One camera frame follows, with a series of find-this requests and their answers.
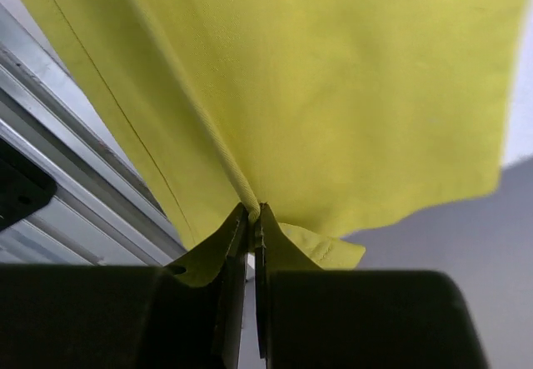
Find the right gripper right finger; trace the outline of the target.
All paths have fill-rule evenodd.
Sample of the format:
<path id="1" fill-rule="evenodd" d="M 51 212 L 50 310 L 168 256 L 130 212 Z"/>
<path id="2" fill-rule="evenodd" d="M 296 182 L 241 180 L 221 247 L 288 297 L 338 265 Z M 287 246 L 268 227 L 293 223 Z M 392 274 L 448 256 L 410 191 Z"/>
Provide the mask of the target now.
<path id="1" fill-rule="evenodd" d="M 460 288 L 427 270 L 324 270 L 262 204 L 256 315 L 269 368 L 484 368 Z"/>

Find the yellow-green trousers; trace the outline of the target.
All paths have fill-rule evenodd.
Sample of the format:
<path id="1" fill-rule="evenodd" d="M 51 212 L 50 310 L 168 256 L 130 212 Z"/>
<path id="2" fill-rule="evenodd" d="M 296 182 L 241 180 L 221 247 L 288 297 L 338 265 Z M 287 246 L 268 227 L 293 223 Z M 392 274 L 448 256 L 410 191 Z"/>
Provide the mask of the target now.
<path id="1" fill-rule="evenodd" d="M 22 0 L 186 248 L 267 203 L 343 237 L 493 192 L 526 0 Z"/>

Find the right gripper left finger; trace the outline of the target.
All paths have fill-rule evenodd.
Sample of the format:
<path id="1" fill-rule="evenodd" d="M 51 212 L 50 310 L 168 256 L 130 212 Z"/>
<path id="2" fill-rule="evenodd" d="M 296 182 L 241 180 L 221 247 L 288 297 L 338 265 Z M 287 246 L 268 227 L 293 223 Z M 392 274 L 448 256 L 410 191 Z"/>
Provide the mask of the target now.
<path id="1" fill-rule="evenodd" d="M 4 368 L 235 368 L 248 215 L 164 267 L 4 265 Z"/>

